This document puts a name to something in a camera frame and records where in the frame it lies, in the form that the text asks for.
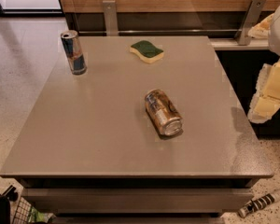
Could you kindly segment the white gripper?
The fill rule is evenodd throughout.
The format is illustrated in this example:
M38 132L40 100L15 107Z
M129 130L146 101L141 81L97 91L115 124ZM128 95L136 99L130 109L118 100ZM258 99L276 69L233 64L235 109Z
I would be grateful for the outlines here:
M269 50L280 56L280 6L274 14L254 25L248 35L256 39L268 37ZM247 117L252 123L260 124L270 120L279 109L280 61L264 64L260 69Z

